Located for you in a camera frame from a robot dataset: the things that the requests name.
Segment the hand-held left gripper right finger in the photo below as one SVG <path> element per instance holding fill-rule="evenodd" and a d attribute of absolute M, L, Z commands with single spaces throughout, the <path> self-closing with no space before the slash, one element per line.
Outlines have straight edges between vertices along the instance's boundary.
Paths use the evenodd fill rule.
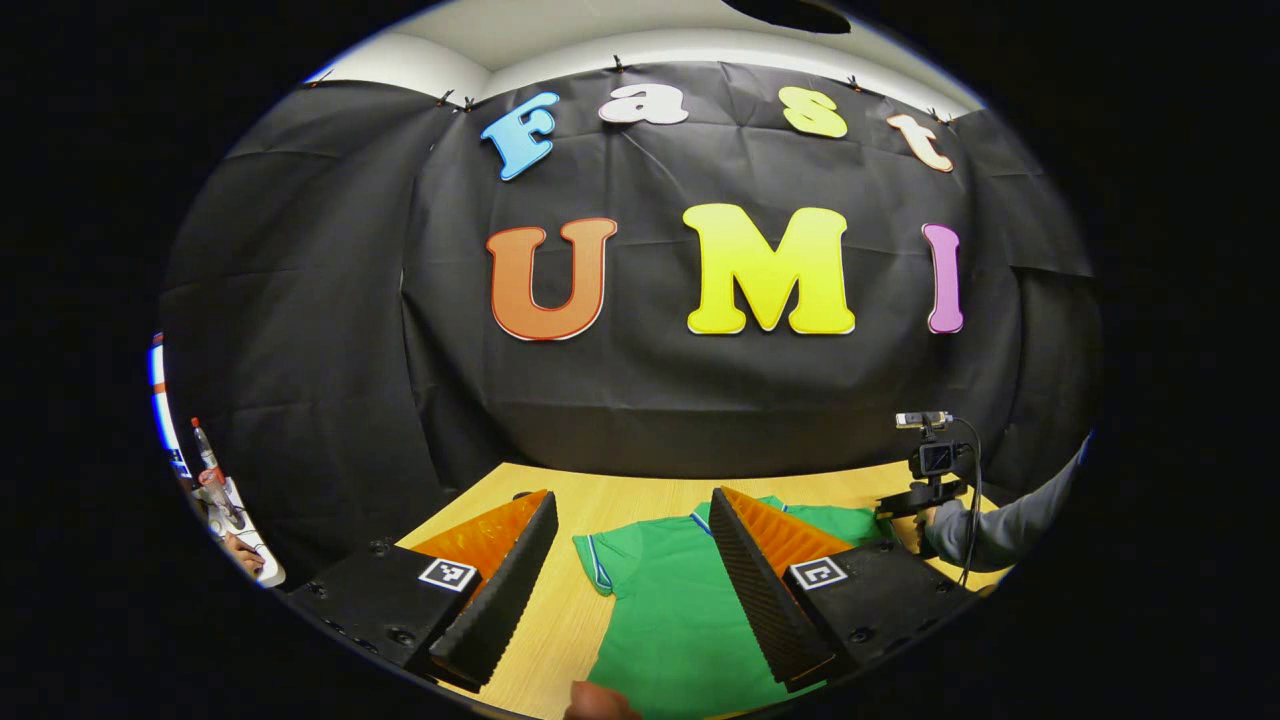
<path fill-rule="evenodd" d="M 876 667 L 977 601 L 895 538 L 850 543 L 730 487 L 714 489 L 709 525 L 771 673 L 791 692 Z"/>

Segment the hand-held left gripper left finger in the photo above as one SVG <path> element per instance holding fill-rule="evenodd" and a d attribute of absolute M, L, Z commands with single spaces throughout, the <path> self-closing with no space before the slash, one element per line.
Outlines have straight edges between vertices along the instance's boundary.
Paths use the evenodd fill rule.
<path fill-rule="evenodd" d="M 480 691 L 509 646 L 558 525 L 552 491 L 516 495 L 410 548 L 371 541 L 285 602 L 415 676 Z"/>

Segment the green T-shirt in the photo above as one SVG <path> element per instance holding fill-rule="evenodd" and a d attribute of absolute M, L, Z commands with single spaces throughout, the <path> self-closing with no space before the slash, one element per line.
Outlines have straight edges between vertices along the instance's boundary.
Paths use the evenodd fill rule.
<path fill-rule="evenodd" d="M 613 601 L 588 679 L 643 720 L 708 720 L 792 696 L 756 644 L 709 520 L 699 503 L 572 538 L 590 587 Z"/>

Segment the black backdrop cloth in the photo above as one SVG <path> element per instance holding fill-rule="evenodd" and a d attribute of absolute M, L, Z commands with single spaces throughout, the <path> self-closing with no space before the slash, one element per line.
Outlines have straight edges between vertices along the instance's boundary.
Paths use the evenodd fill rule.
<path fill-rule="evenodd" d="M 288 578 L 500 462 L 780 477 L 978 430 L 986 493 L 1048 480 L 1098 405 L 1094 264 L 989 111 L 796 70 L 595 69 L 471 108 L 328 81 L 223 158 L 159 299 L 198 418 Z"/>

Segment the white side desk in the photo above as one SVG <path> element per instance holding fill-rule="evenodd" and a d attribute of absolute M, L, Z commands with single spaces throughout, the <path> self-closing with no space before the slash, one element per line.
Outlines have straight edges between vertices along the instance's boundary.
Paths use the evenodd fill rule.
<path fill-rule="evenodd" d="M 192 493 L 193 498 L 198 503 L 198 509 L 204 511 L 204 523 L 207 527 L 209 533 L 216 541 L 218 547 L 223 550 L 228 559 L 242 570 L 241 565 L 229 556 L 221 543 L 221 538 L 228 533 L 238 536 L 244 543 L 253 547 L 265 559 L 262 575 L 257 580 L 248 577 L 246 573 L 244 574 L 264 588 L 273 588 L 282 584 L 285 579 L 285 569 L 268 547 L 261 530 L 248 511 L 247 503 L 243 500 L 236 480 L 232 477 L 228 477 L 225 488 L 221 489 L 221 495 L 218 497 L 216 495 L 218 493 L 212 488 L 210 489 L 204 487 L 197 488 Z"/>

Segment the row of black cloth clips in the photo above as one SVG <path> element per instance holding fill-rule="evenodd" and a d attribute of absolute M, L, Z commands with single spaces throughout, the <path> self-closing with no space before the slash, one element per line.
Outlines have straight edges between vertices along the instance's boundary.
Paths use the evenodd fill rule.
<path fill-rule="evenodd" d="M 463 108 L 467 100 L 480 102 L 515 88 L 576 73 L 602 70 L 608 76 L 635 76 L 643 68 L 676 61 L 726 61 L 822 77 L 845 88 L 858 85 L 869 94 L 904 101 L 922 111 L 937 110 L 942 118 L 963 117 L 982 108 L 980 101 L 960 88 L 950 85 L 933 88 L 856 56 L 836 55 L 835 61 L 826 61 L 822 58 L 710 46 L 623 53 L 618 60 L 604 51 L 573 50 L 535 56 L 499 70 L 484 69 L 476 61 L 439 47 L 412 44 L 404 47 L 371 46 L 330 63 L 303 81 L 302 87 L 343 81 L 372 82 L 408 88 Z"/>

